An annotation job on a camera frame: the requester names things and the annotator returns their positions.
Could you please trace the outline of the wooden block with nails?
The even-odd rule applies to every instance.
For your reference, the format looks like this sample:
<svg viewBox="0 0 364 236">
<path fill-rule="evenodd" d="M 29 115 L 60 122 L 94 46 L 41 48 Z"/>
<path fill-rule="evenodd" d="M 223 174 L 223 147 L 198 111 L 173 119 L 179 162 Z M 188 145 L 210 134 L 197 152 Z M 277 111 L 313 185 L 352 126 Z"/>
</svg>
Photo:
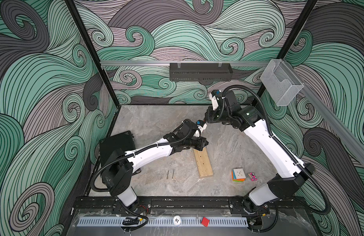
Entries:
<svg viewBox="0 0 364 236">
<path fill-rule="evenodd" d="M 194 156 L 198 168 L 199 177 L 201 179 L 213 176 L 213 170 L 207 153 L 207 149 L 203 148 L 202 151 L 194 149 Z"/>
</svg>

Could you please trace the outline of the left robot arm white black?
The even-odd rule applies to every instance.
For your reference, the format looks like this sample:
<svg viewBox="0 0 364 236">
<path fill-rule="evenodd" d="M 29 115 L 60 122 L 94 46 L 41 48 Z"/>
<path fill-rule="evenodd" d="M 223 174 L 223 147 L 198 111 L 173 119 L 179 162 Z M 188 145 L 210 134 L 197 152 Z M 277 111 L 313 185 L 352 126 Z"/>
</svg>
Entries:
<svg viewBox="0 0 364 236">
<path fill-rule="evenodd" d="M 132 175 L 141 167 L 185 149 L 202 151 L 208 141 L 202 136 L 207 124 L 204 120 L 192 122 L 185 119 L 174 131 L 157 142 L 134 150 L 112 152 L 109 159 L 93 175 L 90 188 L 95 192 L 109 192 L 126 207 L 131 207 L 138 197 L 131 187 Z"/>
</svg>

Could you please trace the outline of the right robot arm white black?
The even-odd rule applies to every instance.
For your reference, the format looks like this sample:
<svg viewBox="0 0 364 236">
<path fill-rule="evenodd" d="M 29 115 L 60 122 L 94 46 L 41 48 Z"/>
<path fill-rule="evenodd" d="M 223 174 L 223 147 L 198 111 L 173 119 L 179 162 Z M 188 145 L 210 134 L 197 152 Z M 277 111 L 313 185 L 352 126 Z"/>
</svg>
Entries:
<svg viewBox="0 0 364 236">
<path fill-rule="evenodd" d="M 257 144 L 277 171 L 273 179 L 248 193 L 249 205 L 261 206 L 272 200 L 291 199 L 308 180 L 301 168 L 305 167 L 311 174 L 314 167 L 311 164 L 305 166 L 294 154 L 288 154 L 286 146 L 269 131 L 261 109 L 241 106 L 231 90 L 226 94 L 213 90 L 209 99 L 212 105 L 206 111 L 206 122 L 228 124 L 243 132 Z"/>
</svg>

